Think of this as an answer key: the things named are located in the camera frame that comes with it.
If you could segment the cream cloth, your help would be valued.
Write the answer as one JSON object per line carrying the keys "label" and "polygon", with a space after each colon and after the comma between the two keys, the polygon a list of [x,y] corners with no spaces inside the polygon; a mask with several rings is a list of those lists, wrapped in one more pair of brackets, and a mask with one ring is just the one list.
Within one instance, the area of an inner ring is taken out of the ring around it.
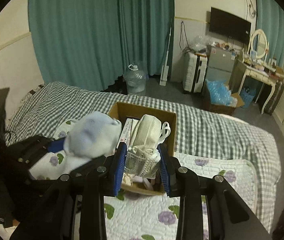
{"label": "cream cloth", "polygon": [[139,177],[135,174],[124,173],[122,183],[127,186],[132,186],[133,183],[143,183],[145,189],[153,191],[154,181],[144,177]]}

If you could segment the white mesh bag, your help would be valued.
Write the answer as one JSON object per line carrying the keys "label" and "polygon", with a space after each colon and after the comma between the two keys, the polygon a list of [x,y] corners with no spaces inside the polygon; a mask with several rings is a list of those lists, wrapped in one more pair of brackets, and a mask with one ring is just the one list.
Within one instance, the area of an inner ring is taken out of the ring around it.
{"label": "white mesh bag", "polygon": [[133,130],[127,150],[125,172],[154,179],[160,165],[158,146],[169,137],[171,127],[152,115],[143,115]]}

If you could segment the white sock purple trim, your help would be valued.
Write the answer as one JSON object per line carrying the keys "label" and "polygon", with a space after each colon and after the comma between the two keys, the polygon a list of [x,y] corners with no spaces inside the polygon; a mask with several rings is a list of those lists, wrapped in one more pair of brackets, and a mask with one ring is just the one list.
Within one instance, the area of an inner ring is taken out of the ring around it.
{"label": "white sock purple trim", "polygon": [[62,144],[29,169],[32,179],[55,180],[95,158],[114,154],[121,130],[119,120],[97,111],[63,122],[53,135]]}

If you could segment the brown cardboard box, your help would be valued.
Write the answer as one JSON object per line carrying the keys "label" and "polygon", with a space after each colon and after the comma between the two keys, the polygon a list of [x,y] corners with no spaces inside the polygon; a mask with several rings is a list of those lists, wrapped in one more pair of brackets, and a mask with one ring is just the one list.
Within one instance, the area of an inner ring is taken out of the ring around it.
{"label": "brown cardboard box", "polygon": [[122,123],[118,144],[127,146],[121,188],[147,196],[164,194],[160,154],[175,155],[177,115],[124,102],[116,102],[108,115]]}

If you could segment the grey checked bed sheet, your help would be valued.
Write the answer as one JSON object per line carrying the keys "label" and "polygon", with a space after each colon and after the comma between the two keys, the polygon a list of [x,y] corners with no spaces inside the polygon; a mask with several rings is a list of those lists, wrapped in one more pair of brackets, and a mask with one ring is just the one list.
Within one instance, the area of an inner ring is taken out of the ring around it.
{"label": "grey checked bed sheet", "polygon": [[146,96],[93,92],[53,82],[24,101],[10,118],[8,129],[19,140],[35,134],[50,137],[65,120],[79,119],[94,111],[108,113],[116,102],[175,113],[176,153],[250,161],[258,176],[257,217],[267,230],[271,229],[281,162],[273,135],[256,126],[180,103]]}

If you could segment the white floral quilt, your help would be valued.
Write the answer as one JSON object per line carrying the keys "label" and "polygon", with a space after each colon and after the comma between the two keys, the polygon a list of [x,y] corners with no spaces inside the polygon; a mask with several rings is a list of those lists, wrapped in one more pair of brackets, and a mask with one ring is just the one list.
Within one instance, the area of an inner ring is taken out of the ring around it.
{"label": "white floral quilt", "polygon": [[[255,212],[258,179],[256,169],[248,160],[219,160],[175,153],[175,157],[197,175],[212,178],[223,176]],[[56,179],[64,171],[69,156],[64,151],[49,152],[29,169],[33,179]],[[179,198],[166,194],[146,196],[127,190],[117,197],[105,197],[108,239],[175,239],[179,215]]]}

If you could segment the box of blue bottles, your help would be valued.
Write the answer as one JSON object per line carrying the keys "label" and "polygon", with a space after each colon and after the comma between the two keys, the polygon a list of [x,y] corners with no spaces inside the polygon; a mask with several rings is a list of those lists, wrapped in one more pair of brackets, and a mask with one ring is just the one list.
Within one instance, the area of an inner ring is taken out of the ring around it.
{"label": "box of blue bottles", "polygon": [[232,116],[245,105],[238,93],[233,93],[222,81],[206,80],[202,108],[205,111]]}

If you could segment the clear water jug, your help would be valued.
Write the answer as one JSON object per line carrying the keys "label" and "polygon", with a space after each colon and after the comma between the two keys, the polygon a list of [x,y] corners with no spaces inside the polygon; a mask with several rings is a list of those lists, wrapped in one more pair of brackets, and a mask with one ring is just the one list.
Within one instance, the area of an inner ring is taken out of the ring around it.
{"label": "clear water jug", "polygon": [[137,65],[130,64],[128,66],[128,71],[124,74],[124,80],[129,95],[145,95],[146,74]]}

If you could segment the white suitcase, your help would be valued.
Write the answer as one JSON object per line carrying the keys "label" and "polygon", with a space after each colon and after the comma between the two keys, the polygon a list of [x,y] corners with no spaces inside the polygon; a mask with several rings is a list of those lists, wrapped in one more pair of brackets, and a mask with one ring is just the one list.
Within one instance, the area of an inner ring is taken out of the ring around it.
{"label": "white suitcase", "polygon": [[188,52],[184,59],[183,89],[189,93],[200,93],[205,78],[208,58],[204,54]]}

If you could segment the blue basket under table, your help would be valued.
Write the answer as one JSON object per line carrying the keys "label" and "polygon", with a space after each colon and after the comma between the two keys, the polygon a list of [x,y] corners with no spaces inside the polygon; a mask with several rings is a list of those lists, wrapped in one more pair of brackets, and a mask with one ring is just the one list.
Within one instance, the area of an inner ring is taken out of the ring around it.
{"label": "blue basket under table", "polygon": [[244,87],[240,92],[240,97],[242,98],[244,105],[241,108],[248,108],[252,100],[256,95],[256,90],[250,87]]}

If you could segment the silver mini fridge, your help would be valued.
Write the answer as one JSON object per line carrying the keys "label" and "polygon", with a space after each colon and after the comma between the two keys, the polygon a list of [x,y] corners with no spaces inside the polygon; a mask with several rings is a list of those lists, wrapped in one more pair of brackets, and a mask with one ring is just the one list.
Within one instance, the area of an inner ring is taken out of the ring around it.
{"label": "silver mini fridge", "polygon": [[228,84],[235,64],[236,53],[212,45],[207,45],[207,48],[208,62],[205,78],[209,81],[222,81]]}

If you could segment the large teal curtain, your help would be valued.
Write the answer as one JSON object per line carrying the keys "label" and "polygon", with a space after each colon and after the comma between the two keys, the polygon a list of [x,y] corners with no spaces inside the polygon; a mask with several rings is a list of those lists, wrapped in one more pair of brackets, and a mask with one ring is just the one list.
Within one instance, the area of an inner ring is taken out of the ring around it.
{"label": "large teal curtain", "polygon": [[164,64],[174,0],[28,0],[28,22],[46,83],[100,91],[130,64]]}

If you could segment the clear plastic bag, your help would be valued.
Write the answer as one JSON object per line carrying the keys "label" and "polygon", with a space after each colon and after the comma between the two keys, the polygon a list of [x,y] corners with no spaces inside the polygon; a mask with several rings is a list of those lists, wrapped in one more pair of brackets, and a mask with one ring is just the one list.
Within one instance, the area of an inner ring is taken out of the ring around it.
{"label": "clear plastic bag", "polygon": [[197,35],[193,41],[191,42],[190,48],[193,49],[196,52],[199,52],[201,50],[206,50],[207,45],[210,45],[211,43],[211,37],[210,36],[199,36]]}

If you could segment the white dressing table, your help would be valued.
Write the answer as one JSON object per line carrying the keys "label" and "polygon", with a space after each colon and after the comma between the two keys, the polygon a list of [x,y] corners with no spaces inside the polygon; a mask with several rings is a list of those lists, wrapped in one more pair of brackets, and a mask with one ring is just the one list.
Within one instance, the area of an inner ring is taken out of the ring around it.
{"label": "white dressing table", "polygon": [[229,80],[229,87],[233,92],[240,94],[244,87],[244,83],[247,77],[259,81],[262,83],[260,90],[256,97],[256,102],[262,97],[263,89],[265,86],[270,87],[270,92],[267,95],[265,102],[262,106],[261,113],[272,114],[283,94],[284,82],[282,80],[276,80],[271,75],[263,74],[262,72],[249,67],[247,64],[240,60],[235,61],[231,77]]}

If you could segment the black wall television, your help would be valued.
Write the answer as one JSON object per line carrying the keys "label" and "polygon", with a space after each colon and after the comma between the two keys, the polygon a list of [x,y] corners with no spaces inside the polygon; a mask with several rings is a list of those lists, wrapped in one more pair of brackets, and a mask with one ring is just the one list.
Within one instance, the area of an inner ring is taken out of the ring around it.
{"label": "black wall television", "polygon": [[211,7],[209,31],[248,45],[251,22],[229,12]]}

